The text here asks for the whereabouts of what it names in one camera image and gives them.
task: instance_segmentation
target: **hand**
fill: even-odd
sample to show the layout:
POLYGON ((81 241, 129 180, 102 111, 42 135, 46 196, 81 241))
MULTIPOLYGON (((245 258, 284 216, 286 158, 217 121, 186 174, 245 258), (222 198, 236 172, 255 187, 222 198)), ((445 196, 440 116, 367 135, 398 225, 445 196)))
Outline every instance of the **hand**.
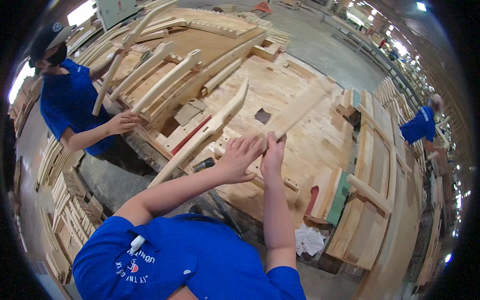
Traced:
POLYGON ((110 136, 132 131, 135 126, 137 126, 139 120, 137 114, 134 112, 129 110, 121 112, 105 123, 107 134, 110 136))
MULTIPOLYGON (((113 53, 113 58, 115 58, 117 55, 119 55, 124 49, 125 49, 125 48, 123 48, 123 47, 118 48, 118 49, 113 53)), ((123 52, 123 57, 124 57, 124 58, 127 57, 131 50, 132 50, 132 48, 126 49, 126 50, 123 52)))
POLYGON ((220 174, 223 184, 252 181, 256 174, 245 171, 263 152, 265 140, 258 136, 231 138, 225 149, 225 154, 214 168, 220 174))
POLYGON ((263 155, 262 162, 260 164, 260 172, 262 173, 265 181, 275 177, 280 179, 282 178, 282 162, 286 141, 286 135, 283 135, 277 142, 275 134, 273 132, 268 133, 268 150, 263 155))

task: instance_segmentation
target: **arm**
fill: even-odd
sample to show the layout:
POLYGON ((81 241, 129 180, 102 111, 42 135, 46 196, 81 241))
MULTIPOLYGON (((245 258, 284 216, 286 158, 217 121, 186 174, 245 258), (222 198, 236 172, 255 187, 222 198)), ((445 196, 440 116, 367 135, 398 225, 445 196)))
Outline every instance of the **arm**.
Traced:
POLYGON ((245 170, 262 153, 262 143, 263 139, 257 136, 232 138, 215 166, 146 189, 129 199, 114 216, 121 216, 134 226, 147 224, 154 216, 164 215, 219 185, 251 181, 256 175, 245 174, 245 170))
POLYGON ((131 131, 137 122, 137 115, 126 111, 115 115, 107 123, 84 132, 74 133, 70 127, 67 127, 60 136, 60 142, 65 148, 75 152, 88 148, 108 136, 131 131))
POLYGON ((268 150, 262 158, 260 171, 264 177, 264 238, 267 246, 266 272, 279 266, 297 269, 295 232, 288 210, 281 169, 285 141, 278 143, 273 132, 268 134, 268 150))
MULTIPOLYGON (((115 59, 115 57, 117 55, 120 55, 121 51, 123 50, 123 48, 118 48, 115 53, 113 54, 113 57, 107 61, 105 61, 103 64, 99 65, 98 67, 94 68, 94 69, 90 69, 90 72, 88 74, 88 76, 90 77, 90 79, 92 81, 95 81, 97 79, 100 79, 109 69, 110 69, 110 66, 112 65, 113 63, 113 60, 115 59)), ((124 56, 127 56, 128 53, 130 52, 130 50, 127 50, 125 51, 125 53, 123 54, 124 56)))

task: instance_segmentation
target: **ceiling light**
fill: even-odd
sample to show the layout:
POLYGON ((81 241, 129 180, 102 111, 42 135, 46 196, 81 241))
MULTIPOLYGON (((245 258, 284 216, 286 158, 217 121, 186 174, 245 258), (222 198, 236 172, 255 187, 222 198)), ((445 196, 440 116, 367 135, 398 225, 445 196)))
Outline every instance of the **ceiling light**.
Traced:
POLYGON ((423 4, 421 2, 417 2, 417 6, 418 6, 419 10, 424 11, 424 12, 427 11, 427 9, 425 8, 425 4, 423 4))

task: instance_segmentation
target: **green strip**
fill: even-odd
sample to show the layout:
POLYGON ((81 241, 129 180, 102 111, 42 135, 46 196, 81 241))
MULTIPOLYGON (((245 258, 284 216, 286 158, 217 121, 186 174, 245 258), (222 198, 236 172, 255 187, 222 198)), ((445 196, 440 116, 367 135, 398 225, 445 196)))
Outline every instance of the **green strip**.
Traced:
POLYGON ((336 190, 335 198, 333 199, 332 208, 330 208, 327 217, 327 222, 333 224, 335 227, 338 225, 349 192, 350 184, 347 182, 347 174, 342 171, 340 182, 338 183, 338 189, 336 190))

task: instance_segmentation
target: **wooden plank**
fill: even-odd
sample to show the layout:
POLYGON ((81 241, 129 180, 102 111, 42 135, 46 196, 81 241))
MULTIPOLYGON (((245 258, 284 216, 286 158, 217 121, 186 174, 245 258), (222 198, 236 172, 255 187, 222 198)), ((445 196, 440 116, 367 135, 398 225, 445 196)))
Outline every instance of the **wooden plank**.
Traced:
POLYGON ((364 197, 359 196, 357 193, 351 196, 351 200, 345 205, 343 216, 340 218, 340 222, 336 228, 326 253, 344 260, 345 252, 353 238, 355 229, 357 228, 360 214, 363 208, 364 197))
POLYGON ((152 40, 152 39, 167 37, 167 36, 169 36, 169 34, 170 33, 168 32, 168 29, 159 30, 159 31, 150 33, 148 35, 139 36, 138 39, 137 39, 137 43, 141 43, 141 42, 144 42, 144 41, 149 41, 149 40, 152 40))
POLYGON ((389 151, 378 134, 373 135, 373 157, 368 185, 383 198, 387 197, 389 151))
POLYGON ((363 248, 367 245, 367 239, 372 230, 376 213, 377 208, 369 201, 366 201, 362 208, 357 229, 345 253, 346 259, 354 263, 359 261, 363 248))
POLYGON ((332 96, 332 86, 332 82, 327 77, 313 80, 307 88, 297 95, 294 102, 290 103, 280 114, 267 123, 261 131, 261 136, 267 137, 268 133, 273 131, 278 139, 282 137, 315 105, 332 96))
POLYGON ((291 67, 293 70, 297 71, 298 73, 300 73, 300 75, 307 79, 314 79, 315 77, 317 77, 315 73, 308 70, 307 66, 301 65, 293 60, 287 60, 287 63, 289 67, 291 67))
POLYGON ((152 187, 162 183, 173 172, 173 170, 182 163, 190 153, 195 150, 198 145, 208 136, 217 132, 224 125, 225 118, 228 117, 238 106, 245 101, 248 90, 248 78, 246 78, 237 94, 225 105, 215 116, 211 118, 186 144, 177 154, 163 167, 160 173, 148 185, 152 187))

